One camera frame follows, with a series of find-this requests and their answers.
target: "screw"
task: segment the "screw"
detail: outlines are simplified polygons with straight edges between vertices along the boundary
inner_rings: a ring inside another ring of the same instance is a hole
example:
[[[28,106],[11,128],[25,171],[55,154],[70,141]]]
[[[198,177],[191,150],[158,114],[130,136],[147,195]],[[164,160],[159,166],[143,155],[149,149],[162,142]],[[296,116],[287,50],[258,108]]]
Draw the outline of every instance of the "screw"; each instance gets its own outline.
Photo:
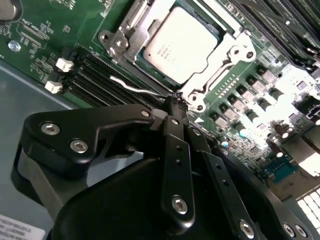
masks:
[[[8,47],[11,51],[13,52],[20,52],[21,50],[21,46],[20,46],[20,43],[18,43],[17,41],[14,41],[14,40],[11,40],[9,43],[8,43]]]
[[[307,233],[305,232],[305,230],[301,227],[301,226],[299,226],[299,225],[295,225],[295,228],[298,230],[298,232],[303,236],[303,237],[307,237],[308,235],[307,235]]]
[[[255,232],[252,229],[252,227],[245,220],[241,220],[239,222],[239,226],[240,226],[241,231],[246,235],[246,237],[248,239],[254,239]]]
[[[88,150],[88,145],[82,140],[73,140],[70,143],[70,148],[78,154],[83,154]]]
[[[221,150],[221,152],[224,154],[224,155],[226,155],[226,156],[228,156],[229,155],[229,152],[227,151],[227,150],[225,150],[225,149],[220,149]]]
[[[195,135],[200,136],[201,133],[197,130],[197,129],[193,129],[193,132],[195,133]]]
[[[284,223],[283,228],[290,237],[293,238],[296,235],[293,229],[288,224]]]
[[[188,211],[188,206],[185,200],[179,196],[172,198],[172,207],[177,211],[178,214],[184,215]]]
[[[145,117],[150,117],[150,113],[148,113],[147,111],[141,111],[141,113]]]
[[[179,122],[178,122],[176,119],[172,118],[171,121],[172,121],[175,125],[179,125]]]
[[[53,123],[45,123],[41,125],[41,131],[44,134],[54,136],[60,133],[60,127]]]

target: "electronic component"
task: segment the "electronic component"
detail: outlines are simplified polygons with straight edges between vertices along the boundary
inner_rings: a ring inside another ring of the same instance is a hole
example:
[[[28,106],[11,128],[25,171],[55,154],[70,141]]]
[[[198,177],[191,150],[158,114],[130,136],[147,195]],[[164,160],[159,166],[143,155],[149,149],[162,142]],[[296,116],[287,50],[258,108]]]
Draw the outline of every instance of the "electronic component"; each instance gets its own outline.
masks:
[[[239,85],[236,91],[248,102],[254,102],[257,100],[255,95],[253,95],[245,86]]]
[[[302,102],[296,104],[296,108],[315,125],[320,125],[320,101],[318,99],[307,95]]]
[[[47,81],[44,86],[52,94],[57,94],[63,88],[63,85],[60,82]]]
[[[238,109],[240,112],[245,112],[248,107],[247,105],[245,105],[239,98],[237,98],[235,95],[231,94],[228,97],[228,101],[230,102],[230,104],[235,107],[236,109]]]
[[[239,118],[239,115],[233,111],[232,109],[230,109],[226,104],[221,104],[220,105],[220,110],[221,112],[229,119],[231,120],[235,120],[235,119],[238,119]]]
[[[220,128],[224,129],[228,126],[228,122],[221,117],[218,113],[213,112],[210,117],[214,121],[215,124],[217,124]]]
[[[266,112],[268,113],[270,111],[270,109],[272,108],[272,105],[270,102],[268,102],[265,99],[261,99],[259,101],[259,106]]]
[[[251,76],[246,81],[258,93],[266,93],[267,92],[267,89],[266,89],[265,85],[263,85],[262,82],[260,82],[255,77]]]
[[[225,148],[229,147],[229,142],[227,141],[227,138],[225,136],[219,137],[219,142],[221,146]]]
[[[286,139],[289,136],[289,133],[281,126],[276,125],[274,130],[280,135],[282,139]]]
[[[268,82],[268,84],[275,84],[277,77],[269,70],[264,67],[258,69],[257,73]]]
[[[303,89],[305,89],[308,85],[306,84],[305,81],[301,81],[296,87],[302,91]]]
[[[303,135],[305,140],[295,136],[282,144],[286,152],[299,166],[314,177],[320,175],[320,165],[318,164],[320,154],[315,150],[316,148],[320,149],[319,134],[319,127],[314,127]]]
[[[64,73],[70,72],[73,69],[74,65],[75,64],[73,61],[66,60],[63,57],[58,58],[55,63],[55,66]]]
[[[267,128],[267,126],[264,125],[263,123],[261,123],[261,124],[258,125],[256,128],[257,128],[257,129],[260,129],[260,130],[265,130],[265,129]]]
[[[272,152],[276,155],[277,158],[281,158],[284,155],[284,153],[277,146],[277,144],[270,140],[267,140],[266,143],[268,144],[269,148],[271,148]]]
[[[290,116],[289,116],[289,119],[293,122],[297,121],[299,119],[299,116],[295,113],[292,113]]]
[[[175,7],[146,46],[143,57],[163,74],[183,84],[207,67],[207,58],[217,43],[217,38],[199,21],[181,7]],[[192,46],[196,51],[188,50]]]
[[[235,142],[231,139],[229,139],[228,141],[228,145],[229,145],[229,148],[233,148],[233,149],[237,149],[237,145],[235,144]]]
[[[251,111],[247,114],[247,117],[250,119],[250,121],[254,124],[254,125],[258,125],[261,123],[261,119],[260,117],[254,112]]]
[[[245,138],[246,136],[248,136],[248,130],[246,129],[246,127],[239,123],[235,126],[235,129],[237,130],[237,132],[239,133],[239,136],[242,138]]]
[[[257,154],[257,153],[259,153],[260,151],[261,151],[260,148],[258,148],[257,146],[255,146],[255,147],[253,147],[253,148],[251,149],[251,152],[254,153],[254,154]]]
[[[276,88],[273,88],[271,91],[270,91],[270,95],[271,95],[271,97],[273,97],[275,100],[277,100],[278,102],[281,102],[282,101],[282,99],[285,99],[286,98],[286,95],[282,92],[282,91],[280,91],[280,90],[278,90],[278,89],[276,89]]]

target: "ram slot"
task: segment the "ram slot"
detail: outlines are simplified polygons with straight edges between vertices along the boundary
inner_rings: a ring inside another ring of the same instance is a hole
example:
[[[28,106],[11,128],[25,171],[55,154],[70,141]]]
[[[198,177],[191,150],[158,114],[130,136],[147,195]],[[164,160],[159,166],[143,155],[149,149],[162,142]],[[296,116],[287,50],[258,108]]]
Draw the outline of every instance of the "ram slot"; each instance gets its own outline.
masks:
[[[256,0],[256,3],[271,13],[274,13],[274,11],[276,10],[276,7],[269,7],[264,0]],[[266,25],[268,25],[269,28],[279,33],[278,37],[281,38],[284,42],[287,42],[288,47],[291,48],[296,55],[298,55],[300,58],[308,58],[303,50],[305,46],[293,32],[291,32],[287,27],[281,26],[279,23],[264,14],[257,13],[257,15],[260,15],[260,18],[266,23]]]
[[[90,104],[94,108],[110,106],[82,87],[73,84],[70,93]]]
[[[300,13],[299,9],[297,9],[291,1],[292,0],[281,0],[281,3],[289,11],[289,13],[292,14],[295,19],[295,23],[303,27],[310,34],[310,38],[308,38],[308,40],[313,45],[318,45],[320,41],[320,26],[316,27],[313,23],[310,24],[306,20],[306,13]]]
[[[295,8],[302,14],[306,21],[320,32],[320,10],[312,0],[290,0]]]
[[[284,42],[277,34],[265,23],[265,20],[256,14],[250,7],[242,5],[238,0],[229,0],[244,17],[247,18],[268,40],[277,47],[278,51],[294,66],[302,68],[295,52],[291,50],[286,42]]]

